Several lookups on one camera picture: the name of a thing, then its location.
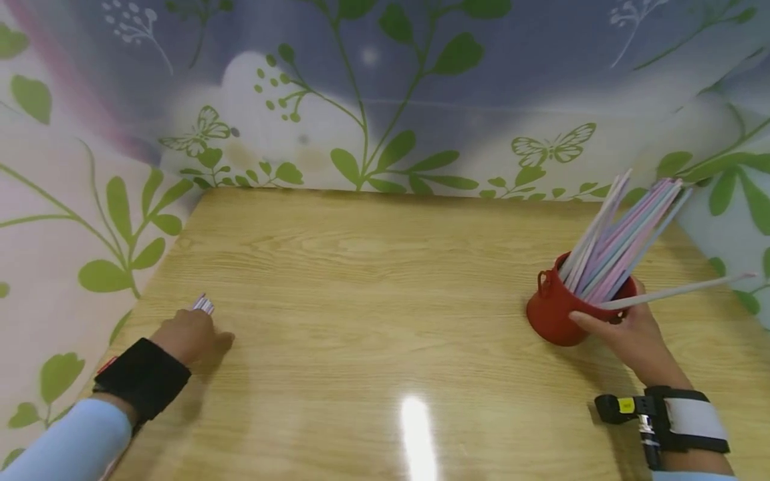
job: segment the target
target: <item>light blue sleeve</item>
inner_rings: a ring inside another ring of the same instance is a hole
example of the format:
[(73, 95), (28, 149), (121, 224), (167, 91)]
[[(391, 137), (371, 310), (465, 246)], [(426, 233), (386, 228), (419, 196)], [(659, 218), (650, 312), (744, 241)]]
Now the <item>light blue sleeve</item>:
[(123, 411), (84, 399), (0, 473), (0, 481), (98, 481), (130, 440)]
[(738, 481), (733, 476), (710, 473), (685, 473), (683, 471), (653, 471), (652, 481)]

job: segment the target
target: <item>wooden table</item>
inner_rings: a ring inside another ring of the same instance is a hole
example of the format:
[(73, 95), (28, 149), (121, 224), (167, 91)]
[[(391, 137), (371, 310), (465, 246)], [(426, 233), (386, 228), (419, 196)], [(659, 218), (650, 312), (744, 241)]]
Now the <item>wooden table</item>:
[[(113, 479), (648, 479), (635, 426), (588, 409), (637, 393), (632, 375), (596, 339), (559, 349), (524, 317), (597, 207), (209, 192), (107, 356), (201, 292), (236, 343), (196, 366)], [(676, 227), (636, 273), (651, 291), (715, 275)], [(770, 335), (726, 288), (653, 309), (738, 475), (766, 479)]]

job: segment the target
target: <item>white flower pattern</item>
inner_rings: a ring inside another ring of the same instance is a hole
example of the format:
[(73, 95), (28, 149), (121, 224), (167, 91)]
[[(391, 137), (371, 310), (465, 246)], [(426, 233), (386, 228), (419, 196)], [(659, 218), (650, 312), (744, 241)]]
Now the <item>white flower pattern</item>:
[(143, 39), (149, 40), (158, 49), (158, 52), (160, 52), (166, 67), (169, 68), (169, 73), (174, 75), (174, 67), (171, 65), (171, 61), (166, 56), (163, 48), (158, 41), (155, 40), (155, 33), (152, 30), (155, 21), (158, 19), (158, 14), (156, 14), (155, 10), (152, 10), (151, 8), (144, 9), (143, 13), (147, 18), (147, 23), (145, 24), (142, 17), (139, 15), (132, 15), (132, 13), (139, 14), (140, 8), (136, 3), (129, 2), (126, 6), (127, 10), (121, 11), (122, 7), (123, 5), (119, 0), (113, 0), (111, 5), (107, 2), (102, 2), (102, 9), (106, 12), (104, 20), (108, 25), (114, 25), (116, 23), (115, 20), (117, 15), (120, 15), (126, 20), (133, 21), (133, 23), (136, 24), (136, 26), (134, 26), (125, 22), (120, 22), (118, 23), (118, 28), (113, 29), (112, 33), (116, 37), (120, 37), (125, 43), (134, 43), (135, 45), (141, 45)]
[(628, 47), (634, 40), (634, 36), (636, 35), (636, 31), (639, 28), (639, 25), (641, 25), (644, 19), (647, 18), (647, 15), (649, 15), (653, 10), (655, 10), (660, 5), (663, 5), (664, 3), (668, 3), (668, 0), (642, 0), (640, 5), (637, 6), (634, 3), (634, 0), (625, 0), (621, 7), (615, 7), (610, 10), (610, 25), (617, 25), (618, 28), (623, 28), (629, 22), (633, 24), (631, 34), (628, 36), (628, 40), (626, 40), (623, 49), (615, 61), (612, 62), (610, 68), (615, 67), (621, 58), (623, 58), (626, 50), (628, 50)]

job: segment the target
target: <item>left hand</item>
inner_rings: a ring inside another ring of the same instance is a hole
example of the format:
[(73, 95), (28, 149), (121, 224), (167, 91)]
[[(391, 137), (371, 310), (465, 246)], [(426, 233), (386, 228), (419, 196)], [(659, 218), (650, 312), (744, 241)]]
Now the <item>left hand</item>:
[(173, 319), (166, 319), (149, 340), (176, 358), (185, 366), (200, 359), (214, 345), (233, 344), (232, 332), (218, 332), (211, 316), (200, 309), (176, 311)]

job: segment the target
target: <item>red pencil holder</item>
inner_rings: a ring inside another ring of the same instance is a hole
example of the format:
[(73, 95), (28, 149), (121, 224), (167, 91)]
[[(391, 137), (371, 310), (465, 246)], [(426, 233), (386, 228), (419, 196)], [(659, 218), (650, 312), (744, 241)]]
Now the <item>red pencil holder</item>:
[[(554, 268), (537, 274), (537, 292), (527, 302), (527, 318), (532, 329), (543, 339), (557, 346), (576, 346), (588, 337), (588, 333), (572, 322), (572, 311), (611, 321), (623, 317), (625, 310), (605, 310), (578, 299), (559, 278), (559, 267), (567, 260), (569, 252), (556, 259)], [(636, 285), (630, 278), (623, 284), (614, 299), (636, 296)]]

